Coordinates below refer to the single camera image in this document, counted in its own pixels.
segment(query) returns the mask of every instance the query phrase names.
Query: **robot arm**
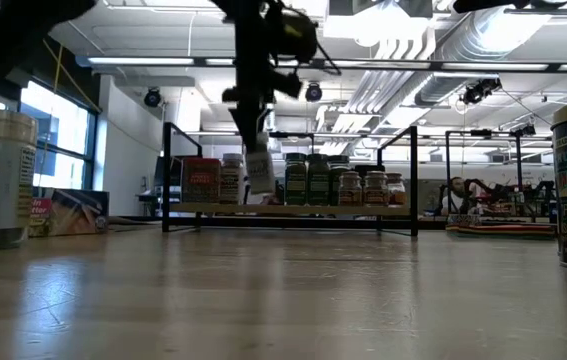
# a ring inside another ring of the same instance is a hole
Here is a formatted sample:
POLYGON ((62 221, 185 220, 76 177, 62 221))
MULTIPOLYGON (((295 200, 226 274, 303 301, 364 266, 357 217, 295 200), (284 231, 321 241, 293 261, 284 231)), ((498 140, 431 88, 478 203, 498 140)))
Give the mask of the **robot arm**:
POLYGON ((0 11, 0 81, 62 22, 75 19, 97 0, 12 0, 0 11))

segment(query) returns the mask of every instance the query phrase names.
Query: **security camera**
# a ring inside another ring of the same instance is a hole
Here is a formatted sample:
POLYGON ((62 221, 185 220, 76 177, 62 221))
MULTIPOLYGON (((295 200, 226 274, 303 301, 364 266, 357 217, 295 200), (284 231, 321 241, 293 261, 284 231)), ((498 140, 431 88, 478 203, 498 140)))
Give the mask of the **security camera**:
POLYGON ((145 102, 145 105, 147 105, 148 107, 155 108, 159 107, 162 100, 163 98, 161 97, 161 89, 149 88, 147 90, 147 94, 145 95, 145 99, 143 99, 143 102, 145 102))
POLYGON ((312 82, 307 86, 307 91, 305 92, 305 100, 308 102, 317 102, 323 97, 323 90, 319 83, 312 82))

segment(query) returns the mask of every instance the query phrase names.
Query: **window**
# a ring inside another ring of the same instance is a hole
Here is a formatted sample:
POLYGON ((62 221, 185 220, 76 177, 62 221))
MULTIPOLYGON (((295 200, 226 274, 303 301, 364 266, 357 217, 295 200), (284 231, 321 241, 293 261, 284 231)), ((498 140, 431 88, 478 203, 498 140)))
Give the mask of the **window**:
POLYGON ((20 111, 38 123, 34 186, 91 188, 94 114, 35 82, 22 90, 20 111))

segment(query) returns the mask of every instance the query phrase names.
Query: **person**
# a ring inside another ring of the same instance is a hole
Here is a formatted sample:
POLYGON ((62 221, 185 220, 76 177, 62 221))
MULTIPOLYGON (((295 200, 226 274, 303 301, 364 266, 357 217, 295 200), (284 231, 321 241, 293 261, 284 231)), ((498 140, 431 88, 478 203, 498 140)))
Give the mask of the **person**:
POLYGON ((445 196, 441 201, 443 205, 441 215, 459 214, 461 206, 463 206, 465 199, 465 180, 460 176, 455 176, 452 178, 451 183, 452 191, 450 196, 452 197, 452 209, 448 209, 448 196, 445 196))

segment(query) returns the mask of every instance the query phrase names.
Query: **cardboard box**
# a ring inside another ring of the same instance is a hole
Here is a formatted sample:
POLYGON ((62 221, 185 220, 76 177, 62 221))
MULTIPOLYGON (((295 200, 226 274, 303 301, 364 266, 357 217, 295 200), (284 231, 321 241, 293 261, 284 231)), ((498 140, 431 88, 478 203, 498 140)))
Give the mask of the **cardboard box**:
POLYGON ((31 237, 107 232, 110 194, 103 191, 34 188, 31 237))

